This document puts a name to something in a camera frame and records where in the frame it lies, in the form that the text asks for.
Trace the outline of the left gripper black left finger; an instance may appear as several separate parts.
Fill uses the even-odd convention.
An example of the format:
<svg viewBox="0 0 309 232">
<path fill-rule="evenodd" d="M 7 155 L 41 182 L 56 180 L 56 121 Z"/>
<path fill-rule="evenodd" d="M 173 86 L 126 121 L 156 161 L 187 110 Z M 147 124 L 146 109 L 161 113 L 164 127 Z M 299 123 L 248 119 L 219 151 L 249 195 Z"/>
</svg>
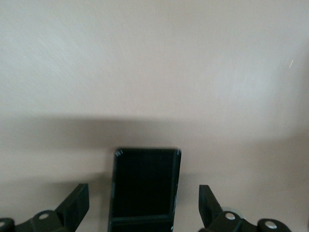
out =
<svg viewBox="0 0 309 232">
<path fill-rule="evenodd" d="M 79 184 L 55 209 L 37 213 L 15 224 L 12 218 L 0 218 L 0 232 L 76 232 L 89 210 L 89 186 Z"/>
</svg>

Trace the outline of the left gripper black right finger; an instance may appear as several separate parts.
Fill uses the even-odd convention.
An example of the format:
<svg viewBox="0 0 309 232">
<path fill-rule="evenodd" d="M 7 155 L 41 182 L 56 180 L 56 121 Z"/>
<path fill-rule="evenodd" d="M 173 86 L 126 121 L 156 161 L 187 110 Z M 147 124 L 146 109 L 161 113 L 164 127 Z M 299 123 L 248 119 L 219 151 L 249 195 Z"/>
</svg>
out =
<svg viewBox="0 0 309 232">
<path fill-rule="evenodd" d="M 208 185 L 199 186 L 198 209 L 204 225 L 198 232 L 292 232 L 275 219 L 263 218 L 253 225 L 235 212 L 224 211 Z"/>
</svg>

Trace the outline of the long black slab phone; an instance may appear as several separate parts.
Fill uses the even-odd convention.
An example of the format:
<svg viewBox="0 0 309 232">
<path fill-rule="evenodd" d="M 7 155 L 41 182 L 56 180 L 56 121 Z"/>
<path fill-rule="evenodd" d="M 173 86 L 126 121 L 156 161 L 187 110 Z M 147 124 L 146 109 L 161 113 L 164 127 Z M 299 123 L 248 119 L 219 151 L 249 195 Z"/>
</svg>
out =
<svg viewBox="0 0 309 232">
<path fill-rule="evenodd" d="M 173 232 L 181 157 L 177 148 L 116 150 L 108 232 Z"/>
</svg>

